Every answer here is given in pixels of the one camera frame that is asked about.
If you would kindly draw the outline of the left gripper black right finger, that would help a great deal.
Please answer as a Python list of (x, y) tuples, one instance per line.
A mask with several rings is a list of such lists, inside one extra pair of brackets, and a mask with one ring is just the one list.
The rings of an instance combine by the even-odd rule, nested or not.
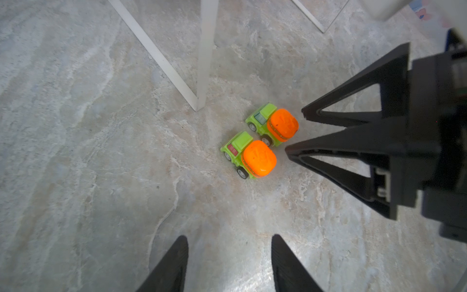
[(323, 292), (283, 238), (272, 237), (271, 261), (277, 292)]

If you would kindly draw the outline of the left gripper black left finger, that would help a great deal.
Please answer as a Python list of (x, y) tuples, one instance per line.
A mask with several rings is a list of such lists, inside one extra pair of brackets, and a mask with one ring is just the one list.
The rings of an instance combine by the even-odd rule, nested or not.
[(179, 236), (137, 292), (183, 292), (189, 259), (186, 236)]

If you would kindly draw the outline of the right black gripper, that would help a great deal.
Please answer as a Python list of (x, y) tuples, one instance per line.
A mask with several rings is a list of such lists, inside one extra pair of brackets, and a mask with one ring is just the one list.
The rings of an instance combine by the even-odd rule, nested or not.
[[(450, 29), (444, 51), (410, 71), (409, 53), (409, 43), (397, 46), (303, 107), (306, 120), (348, 128), (285, 152), (387, 219), (421, 191), (422, 215), (439, 222), (440, 236), (466, 242), (467, 45)], [(369, 97), (370, 107), (330, 109), (350, 97)]]

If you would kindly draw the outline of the wooden two-tier white-frame shelf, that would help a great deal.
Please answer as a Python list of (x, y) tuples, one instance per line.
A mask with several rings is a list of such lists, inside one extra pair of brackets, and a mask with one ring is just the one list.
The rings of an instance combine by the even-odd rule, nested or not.
[(220, 81), (274, 83), (345, 1), (112, 1), (111, 7), (195, 110)]

